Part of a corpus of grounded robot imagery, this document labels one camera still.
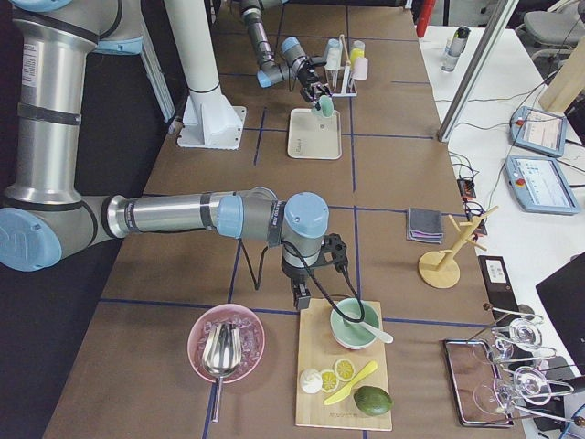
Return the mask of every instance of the green bowl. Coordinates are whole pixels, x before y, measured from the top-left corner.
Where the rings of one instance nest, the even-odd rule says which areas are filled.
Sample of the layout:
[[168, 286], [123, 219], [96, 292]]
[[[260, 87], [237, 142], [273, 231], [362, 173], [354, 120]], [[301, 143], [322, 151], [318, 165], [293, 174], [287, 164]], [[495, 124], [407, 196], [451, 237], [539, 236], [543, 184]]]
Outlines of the green bowl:
[[[364, 310], [366, 311], [365, 322], [373, 327], [380, 327], [380, 320], [374, 308], [367, 302], [362, 301], [362, 304], [364, 304]], [[358, 316], [360, 315], [359, 303], [355, 298], [344, 299], [337, 304], [337, 307], [342, 312], [349, 311]], [[345, 322], [335, 310], [331, 311], [330, 321], [333, 337], [344, 348], [363, 349], [370, 346], [376, 340], [376, 336], [360, 325]]]

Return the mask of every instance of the wooden mug tree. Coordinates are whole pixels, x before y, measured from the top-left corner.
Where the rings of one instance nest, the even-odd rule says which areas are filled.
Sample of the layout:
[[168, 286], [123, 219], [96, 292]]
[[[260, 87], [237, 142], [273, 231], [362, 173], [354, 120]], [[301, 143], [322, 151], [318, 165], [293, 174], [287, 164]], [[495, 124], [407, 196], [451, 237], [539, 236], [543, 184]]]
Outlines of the wooden mug tree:
[[459, 282], [461, 272], [459, 265], [454, 260], [455, 255], [467, 242], [484, 251], [487, 250], [484, 246], [472, 240], [472, 235], [480, 223], [496, 209], [497, 206], [489, 209], [483, 215], [472, 217], [470, 221], [460, 222], [459, 224], [455, 222], [453, 216], [449, 215], [451, 224], [459, 232], [459, 239], [450, 249], [426, 252], [420, 257], [419, 273], [424, 282], [435, 288], [451, 288]]

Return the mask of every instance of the rectangular tray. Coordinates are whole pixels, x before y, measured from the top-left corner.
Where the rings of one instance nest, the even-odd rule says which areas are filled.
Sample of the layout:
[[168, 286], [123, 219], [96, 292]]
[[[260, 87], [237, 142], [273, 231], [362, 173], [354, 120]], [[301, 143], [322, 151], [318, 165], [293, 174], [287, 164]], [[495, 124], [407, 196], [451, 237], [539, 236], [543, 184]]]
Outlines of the rectangular tray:
[[336, 160], [341, 157], [341, 122], [338, 110], [331, 117], [309, 108], [291, 111], [287, 152], [292, 158]]
[[[473, 346], [479, 349], [473, 352]], [[443, 340], [447, 367], [451, 377], [459, 422], [464, 427], [509, 428], [514, 425], [510, 415], [482, 412], [473, 401], [473, 390], [482, 382], [500, 378], [495, 365], [487, 362], [487, 343], [483, 340]]]

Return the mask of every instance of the yellow spatula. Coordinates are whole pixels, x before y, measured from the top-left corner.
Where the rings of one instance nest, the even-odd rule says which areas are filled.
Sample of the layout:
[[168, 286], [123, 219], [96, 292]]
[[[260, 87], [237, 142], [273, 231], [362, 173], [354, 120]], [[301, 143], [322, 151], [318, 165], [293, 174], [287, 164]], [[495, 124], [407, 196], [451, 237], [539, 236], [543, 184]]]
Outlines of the yellow spatula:
[[370, 361], [362, 370], [360, 370], [351, 381], [349, 381], [344, 387], [342, 387], [339, 391], [336, 391], [333, 395], [327, 398], [324, 401], [325, 405], [335, 404], [347, 398], [351, 393], [352, 387], [358, 384], [361, 380], [363, 380], [368, 375], [372, 374], [373, 372], [378, 369], [378, 363], [374, 360]]

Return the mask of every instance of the white tray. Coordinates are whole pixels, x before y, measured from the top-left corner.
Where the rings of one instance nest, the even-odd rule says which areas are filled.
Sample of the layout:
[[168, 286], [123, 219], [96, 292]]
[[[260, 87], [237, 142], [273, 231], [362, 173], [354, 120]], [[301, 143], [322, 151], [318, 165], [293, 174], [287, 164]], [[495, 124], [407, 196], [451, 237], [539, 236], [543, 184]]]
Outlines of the white tray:
[[341, 157], [339, 111], [323, 117], [309, 108], [292, 110], [287, 151], [292, 158], [336, 160]]

